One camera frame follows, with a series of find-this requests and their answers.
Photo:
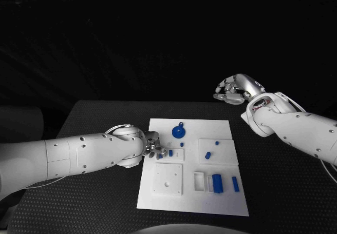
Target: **dark wall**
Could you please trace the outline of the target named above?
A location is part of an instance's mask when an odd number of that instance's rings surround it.
[[[335,3],[162,6],[0,2],[0,104],[66,117],[79,99],[215,101],[244,73],[337,119]]]

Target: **table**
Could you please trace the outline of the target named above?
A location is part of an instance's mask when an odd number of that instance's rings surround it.
[[[171,224],[223,226],[249,233],[335,233],[337,185],[319,161],[259,137],[240,119],[246,105],[223,102],[79,101],[57,138],[103,133],[129,123],[143,131],[149,118],[228,120],[249,217],[136,209],[139,166],[113,166],[69,176],[25,191],[8,233],[113,234]]]

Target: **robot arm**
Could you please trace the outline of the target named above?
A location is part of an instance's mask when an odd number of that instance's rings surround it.
[[[240,117],[254,133],[262,137],[276,133],[287,145],[337,165],[335,120],[306,113],[282,93],[266,93],[260,84],[243,74],[221,81],[213,97],[234,105],[247,100],[246,112]]]
[[[113,165],[130,168],[141,156],[165,156],[158,133],[126,125],[112,134],[0,144],[0,200],[31,184],[94,172]]]

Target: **robotic hand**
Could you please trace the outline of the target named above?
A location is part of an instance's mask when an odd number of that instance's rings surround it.
[[[236,74],[221,81],[213,97],[233,105],[247,100],[246,112],[240,117],[254,133],[262,137],[276,133],[287,145],[337,165],[335,120],[306,113],[282,93],[266,93],[262,85],[243,74]]]
[[[119,125],[103,134],[0,144],[0,200],[31,184],[97,171],[130,168],[141,156],[165,157],[156,132]]]

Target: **dark table surface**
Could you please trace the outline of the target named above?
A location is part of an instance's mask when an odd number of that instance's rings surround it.
[[[112,234],[171,223],[197,223],[249,233],[337,233],[337,185],[319,161],[259,137],[240,119],[246,105],[221,102],[79,101],[57,138],[103,133],[151,118],[228,120],[249,217],[136,209],[139,166],[113,166],[25,191],[10,233]]]

